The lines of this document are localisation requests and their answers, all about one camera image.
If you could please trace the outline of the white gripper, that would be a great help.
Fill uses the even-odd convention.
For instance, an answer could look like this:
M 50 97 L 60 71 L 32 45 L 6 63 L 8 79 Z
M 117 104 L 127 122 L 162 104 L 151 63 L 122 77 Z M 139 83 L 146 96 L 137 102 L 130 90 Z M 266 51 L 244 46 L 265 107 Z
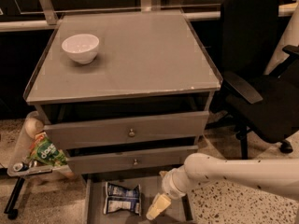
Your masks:
M 183 166 L 171 171 L 160 171 L 162 177 L 163 194 L 158 193 L 146 214 L 148 220 L 159 216 L 171 204 L 171 199 L 177 200 L 184 197 L 193 187 L 194 182 L 187 176 Z

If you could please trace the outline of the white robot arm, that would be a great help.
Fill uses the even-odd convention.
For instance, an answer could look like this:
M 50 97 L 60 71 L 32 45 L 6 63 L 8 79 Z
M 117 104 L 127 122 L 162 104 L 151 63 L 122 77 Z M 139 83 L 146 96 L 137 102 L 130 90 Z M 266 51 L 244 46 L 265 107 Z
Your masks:
M 268 143 L 282 142 L 298 131 L 299 90 L 298 13 L 294 12 L 271 59 L 258 76 L 270 39 L 276 33 L 277 15 L 267 7 L 228 7 L 221 9 L 223 86 L 232 88 L 225 96 L 226 109 L 245 129 L 253 130 Z M 184 164 L 164 175 L 163 192 L 149 208 L 154 219 L 170 203 L 186 195 L 195 185 L 213 180 L 230 181 L 283 197 L 298 198 L 299 174 L 294 160 L 219 160 L 195 153 Z

